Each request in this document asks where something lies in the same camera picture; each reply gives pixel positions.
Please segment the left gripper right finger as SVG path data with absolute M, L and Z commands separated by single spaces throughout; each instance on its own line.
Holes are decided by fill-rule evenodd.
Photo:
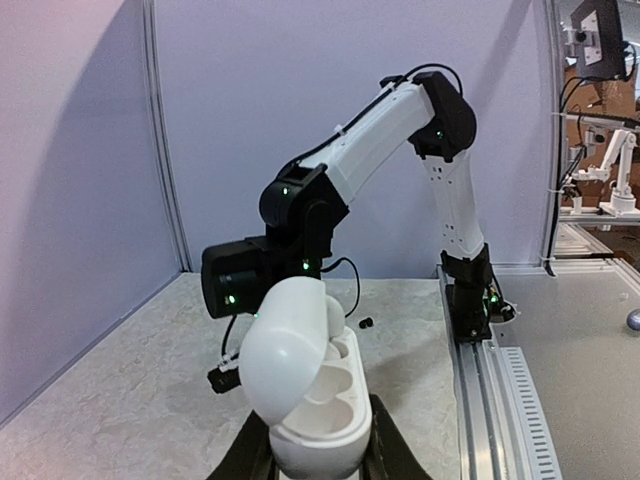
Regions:
M 378 395 L 369 395 L 372 409 L 367 446 L 367 478 L 383 480 L 432 480 L 402 436 Z

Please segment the small white oval case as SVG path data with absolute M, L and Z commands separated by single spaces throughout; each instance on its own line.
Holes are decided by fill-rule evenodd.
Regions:
M 251 409 L 288 479 L 349 479 L 369 443 L 372 407 L 355 332 L 323 281 L 270 288 L 239 353 Z

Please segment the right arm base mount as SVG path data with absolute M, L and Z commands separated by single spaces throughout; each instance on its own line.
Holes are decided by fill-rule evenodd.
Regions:
M 492 321 L 508 322 L 516 317 L 515 307 L 504 298 L 494 274 L 487 243 L 473 259 L 458 259 L 442 251 L 441 261 L 443 272 L 453 279 L 445 293 L 457 343 L 491 339 Z

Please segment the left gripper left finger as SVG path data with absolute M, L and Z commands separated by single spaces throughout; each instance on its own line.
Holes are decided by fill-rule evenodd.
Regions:
M 268 426 L 250 414 L 219 465 L 207 480 L 268 480 L 275 478 L 275 460 Z

